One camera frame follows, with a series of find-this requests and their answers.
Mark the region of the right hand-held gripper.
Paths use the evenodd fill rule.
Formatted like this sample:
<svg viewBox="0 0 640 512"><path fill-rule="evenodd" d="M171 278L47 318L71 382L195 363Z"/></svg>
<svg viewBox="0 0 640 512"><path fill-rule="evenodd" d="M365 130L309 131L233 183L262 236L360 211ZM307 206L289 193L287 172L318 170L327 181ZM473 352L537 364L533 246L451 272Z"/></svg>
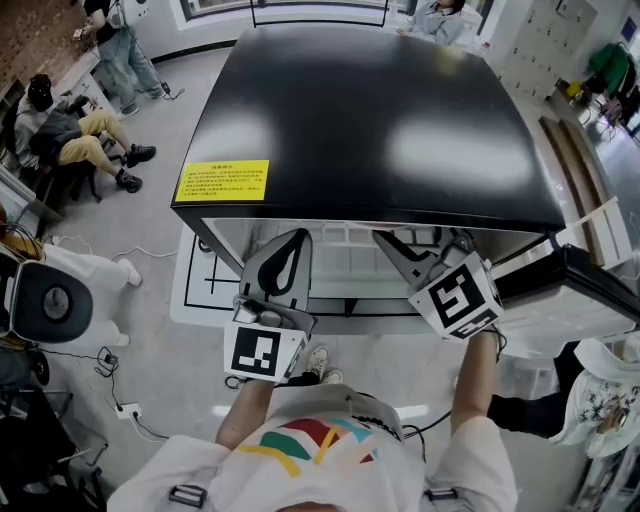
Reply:
<svg viewBox="0 0 640 512"><path fill-rule="evenodd" d="M460 229L431 229L417 253L391 231L372 237L408 284L408 301L434 331L464 341L503 314L491 262Z"/></svg>

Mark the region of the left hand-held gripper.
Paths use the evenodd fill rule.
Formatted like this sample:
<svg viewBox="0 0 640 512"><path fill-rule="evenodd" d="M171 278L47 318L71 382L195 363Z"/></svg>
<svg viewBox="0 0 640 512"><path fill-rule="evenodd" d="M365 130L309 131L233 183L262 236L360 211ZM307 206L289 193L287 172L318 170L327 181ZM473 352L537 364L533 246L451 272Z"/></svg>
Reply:
<svg viewBox="0 0 640 512"><path fill-rule="evenodd" d="M224 371L281 383L305 349L315 317L307 311L313 240L297 228L270 240L251 256L224 327Z"/></svg>

